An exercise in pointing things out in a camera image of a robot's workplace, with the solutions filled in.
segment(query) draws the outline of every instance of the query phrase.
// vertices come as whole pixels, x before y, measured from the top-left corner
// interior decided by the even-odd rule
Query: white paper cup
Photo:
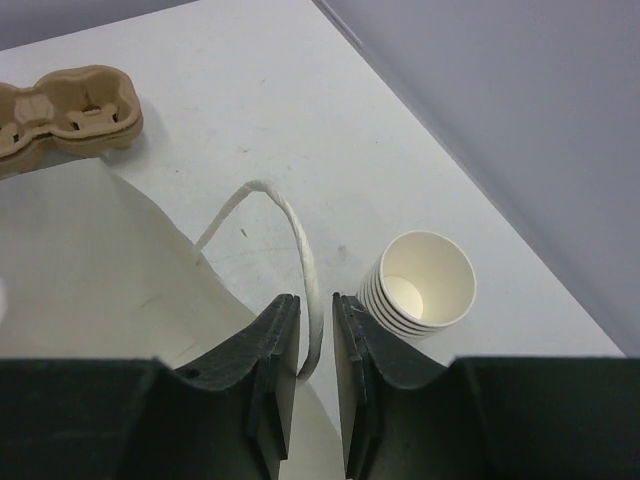
[[[476,279],[471,262],[451,240],[409,232],[387,246],[356,296],[387,330],[421,338],[467,314]]]

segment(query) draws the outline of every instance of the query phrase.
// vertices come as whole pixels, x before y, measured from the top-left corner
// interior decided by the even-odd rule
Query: purple wall
[[[640,2],[326,2],[602,328],[640,354]]]

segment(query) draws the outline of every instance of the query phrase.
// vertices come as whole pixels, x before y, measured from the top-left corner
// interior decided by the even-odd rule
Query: table surface
[[[310,0],[201,0],[6,50],[0,80],[30,86],[87,64],[133,79],[144,132],[108,163],[189,238],[250,179],[273,180],[292,204],[326,299],[312,384],[334,425],[331,293],[354,292],[385,245],[409,230],[453,239],[478,281],[468,317],[416,344],[425,354],[443,363],[469,354],[620,355]],[[205,253],[256,312],[280,292],[304,297],[289,225],[264,195],[240,205]]]

